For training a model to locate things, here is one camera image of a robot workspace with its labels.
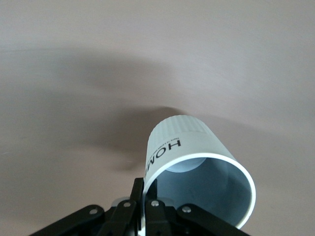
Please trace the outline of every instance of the cup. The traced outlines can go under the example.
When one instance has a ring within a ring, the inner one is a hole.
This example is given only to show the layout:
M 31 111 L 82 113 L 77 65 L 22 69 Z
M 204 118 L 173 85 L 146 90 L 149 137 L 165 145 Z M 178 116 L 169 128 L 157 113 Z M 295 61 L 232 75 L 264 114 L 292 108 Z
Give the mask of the cup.
M 195 204 L 238 229 L 253 211 L 251 175 L 195 117 L 169 117 L 153 129 L 145 168 L 144 199 L 157 179 L 157 198 L 167 206 Z

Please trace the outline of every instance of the white cup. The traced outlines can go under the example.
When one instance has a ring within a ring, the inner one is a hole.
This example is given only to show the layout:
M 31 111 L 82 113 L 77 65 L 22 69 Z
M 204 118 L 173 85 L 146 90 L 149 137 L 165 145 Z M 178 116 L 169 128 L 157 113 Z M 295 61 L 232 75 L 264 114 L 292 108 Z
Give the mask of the white cup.
M 153 129 L 145 168 L 144 197 L 157 179 L 166 205 L 195 204 L 238 229 L 253 211 L 252 177 L 195 117 L 169 117 Z

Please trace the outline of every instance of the metal screw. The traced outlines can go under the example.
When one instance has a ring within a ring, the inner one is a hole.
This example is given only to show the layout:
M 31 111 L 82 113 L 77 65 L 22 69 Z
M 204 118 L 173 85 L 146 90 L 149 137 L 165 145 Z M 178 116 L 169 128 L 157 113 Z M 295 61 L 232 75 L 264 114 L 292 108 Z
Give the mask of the metal screw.
M 129 202 L 124 203 L 124 207 L 129 207 L 131 204 Z
M 158 205 L 159 205 L 159 203 L 157 200 L 154 200 L 151 202 L 151 206 L 153 206 L 153 207 L 158 207 Z
M 191 213 L 191 209 L 190 209 L 189 206 L 184 206 L 184 207 L 182 208 L 182 211 L 183 211 L 184 213 Z
M 96 214 L 97 213 L 97 209 L 95 208 L 95 209 L 92 209 L 92 210 L 90 210 L 90 215 L 94 215 L 94 214 Z

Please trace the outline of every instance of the screw head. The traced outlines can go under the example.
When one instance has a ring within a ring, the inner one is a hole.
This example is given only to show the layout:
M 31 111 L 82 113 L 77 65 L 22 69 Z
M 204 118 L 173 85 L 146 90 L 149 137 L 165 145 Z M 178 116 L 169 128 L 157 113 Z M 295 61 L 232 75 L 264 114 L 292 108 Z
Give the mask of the screw head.
M 129 207 L 131 204 L 129 202 L 124 203 L 124 207 Z
M 151 206 L 153 206 L 153 207 L 158 207 L 158 205 L 159 205 L 159 203 L 156 200 L 151 202 Z
M 184 213 L 191 213 L 191 208 L 190 208 L 189 206 L 184 206 L 184 207 L 182 208 L 182 211 L 183 211 Z
M 95 215 L 96 213 L 97 213 L 97 209 L 96 208 L 90 210 L 90 215 Z

